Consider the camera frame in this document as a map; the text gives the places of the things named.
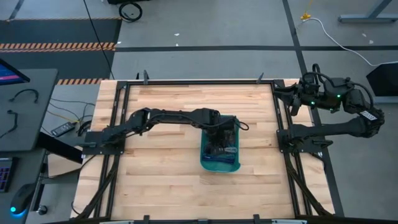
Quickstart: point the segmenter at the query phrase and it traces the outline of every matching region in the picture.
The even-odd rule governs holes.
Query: gray desk
[[[29,210],[34,210],[40,203],[44,185],[38,181],[42,171],[46,150],[66,157],[75,162],[82,162],[81,152],[44,133],[40,132],[44,116],[57,81],[56,69],[21,70],[30,78],[29,83],[0,86],[0,133],[4,133],[14,125],[14,117],[7,114],[13,110],[18,115],[18,127],[15,131],[0,139],[0,157],[16,157],[15,173],[9,190],[0,194],[1,223],[25,223]],[[14,102],[8,99],[26,88],[34,88],[39,92],[39,101],[34,103],[35,94],[31,91],[21,93]],[[13,217],[10,204],[14,194],[24,184],[36,183],[36,191],[32,205],[26,214]]]

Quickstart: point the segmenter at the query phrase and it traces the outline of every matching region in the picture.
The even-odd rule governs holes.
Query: monitor
[[[0,58],[0,86],[27,83],[30,79]]]

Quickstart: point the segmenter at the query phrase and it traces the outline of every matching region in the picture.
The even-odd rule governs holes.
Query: gray floor
[[[0,19],[7,19],[16,5],[0,2]],[[327,31],[343,45],[398,45],[398,23],[339,24],[340,14],[365,13],[376,0],[317,0],[310,14],[322,20]],[[87,0],[93,17],[115,17],[117,7],[106,1]],[[301,46],[334,45],[315,21],[300,23],[299,17],[307,0],[289,0]],[[118,47],[175,47],[214,45],[279,45],[292,46],[282,1],[278,0],[151,0],[141,2],[144,10],[138,22],[123,23]],[[398,1],[386,9],[398,13]],[[87,17],[81,0],[25,0],[17,18]],[[398,60],[398,51],[360,52],[372,63]],[[331,77],[351,77],[369,87],[366,75],[374,68],[349,52],[303,52],[305,63],[313,63]],[[237,50],[202,52],[117,52],[113,61],[117,79],[133,79],[144,69],[151,78],[256,78],[262,72],[267,78],[298,78],[299,63],[294,51]],[[95,102],[98,85],[56,86],[54,98]],[[79,116],[84,105],[55,103]],[[398,136],[395,119],[397,105],[380,106],[386,124],[371,139],[337,136],[330,138],[331,161],[338,190],[347,217],[398,220]],[[73,115],[50,107],[51,112],[72,118]],[[320,112],[324,123],[347,121],[343,112]],[[51,130],[65,121],[47,114],[44,128]],[[49,185],[42,203],[50,208],[46,216],[29,215],[28,223],[64,220],[70,214],[75,185]]]

